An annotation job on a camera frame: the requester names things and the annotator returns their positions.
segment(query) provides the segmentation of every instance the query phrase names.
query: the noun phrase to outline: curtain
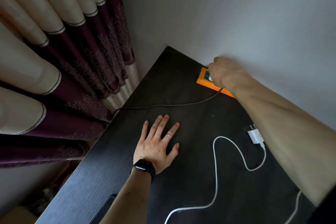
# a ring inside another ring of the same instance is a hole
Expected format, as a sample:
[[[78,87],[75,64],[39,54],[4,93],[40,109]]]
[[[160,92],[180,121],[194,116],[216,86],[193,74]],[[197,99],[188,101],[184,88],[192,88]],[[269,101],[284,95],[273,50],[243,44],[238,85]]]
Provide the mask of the curtain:
[[[20,135],[0,135],[0,166],[83,157],[139,84],[122,0],[0,0],[0,15],[0,134]]]

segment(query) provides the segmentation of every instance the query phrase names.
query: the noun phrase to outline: person's right arm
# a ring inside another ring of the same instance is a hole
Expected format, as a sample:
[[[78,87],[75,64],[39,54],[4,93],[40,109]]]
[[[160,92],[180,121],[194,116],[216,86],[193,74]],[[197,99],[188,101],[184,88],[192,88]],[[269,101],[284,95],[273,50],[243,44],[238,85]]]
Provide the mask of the person's right arm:
[[[259,129],[273,156],[315,205],[336,185],[336,131],[251,77],[235,61],[209,64],[214,84],[227,88]]]

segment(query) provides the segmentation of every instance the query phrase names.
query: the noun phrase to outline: orange power strip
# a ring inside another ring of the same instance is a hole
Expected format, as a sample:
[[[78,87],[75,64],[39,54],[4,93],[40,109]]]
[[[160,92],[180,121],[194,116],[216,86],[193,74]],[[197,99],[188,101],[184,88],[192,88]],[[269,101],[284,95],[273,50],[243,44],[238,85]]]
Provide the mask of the orange power strip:
[[[215,86],[215,85],[213,84],[213,82],[209,80],[209,75],[210,75],[210,74],[209,74],[209,70],[206,69],[205,67],[202,67],[201,72],[200,72],[199,77],[198,77],[198,79],[197,79],[196,82],[197,82],[198,84],[203,85],[203,86],[206,86],[206,87],[208,87],[208,88],[210,88],[210,89],[219,91],[221,88]],[[228,91],[227,89],[223,89],[223,90],[221,91],[221,93],[226,94],[226,95],[228,95],[228,96],[234,98],[234,96],[233,96],[233,95],[230,93],[230,91]]]

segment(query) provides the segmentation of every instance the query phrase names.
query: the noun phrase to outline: white plug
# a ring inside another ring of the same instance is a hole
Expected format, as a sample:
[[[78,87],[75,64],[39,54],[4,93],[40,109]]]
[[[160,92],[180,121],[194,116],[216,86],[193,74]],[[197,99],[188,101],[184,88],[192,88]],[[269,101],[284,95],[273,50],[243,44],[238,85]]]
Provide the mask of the white plug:
[[[254,144],[260,144],[260,146],[261,146],[262,148],[265,148],[265,145],[264,145],[264,139],[263,139],[263,137],[261,136],[259,130],[255,127],[254,124],[253,124],[253,126],[250,125],[250,128],[251,128],[251,130],[247,131],[247,133],[249,134],[249,136],[250,136],[252,142],[253,142]]]

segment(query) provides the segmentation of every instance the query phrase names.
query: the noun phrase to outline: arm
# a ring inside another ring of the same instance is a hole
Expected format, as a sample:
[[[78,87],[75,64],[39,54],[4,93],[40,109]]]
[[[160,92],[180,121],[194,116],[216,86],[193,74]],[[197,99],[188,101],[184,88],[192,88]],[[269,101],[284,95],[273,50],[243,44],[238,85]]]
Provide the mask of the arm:
[[[166,155],[166,147],[180,124],[175,123],[168,131],[171,137],[165,135],[161,139],[162,131],[168,119],[168,115],[157,117],[148,136],[148,121],[145,121],[140,140],[134,152],[133,164],[139,159],[149,161],[153,164],[156,174],[170,166],[179,153],[179,144],[175,144],[168,155]],[[152,178],[148,172],[133,168],[128,180],[100,224],[145,224],[151,181]]]
[[[245,108],[275,159],[315,205],[336,184],[336,131],[252,78],[236,62],[209,64],[216,86]]]

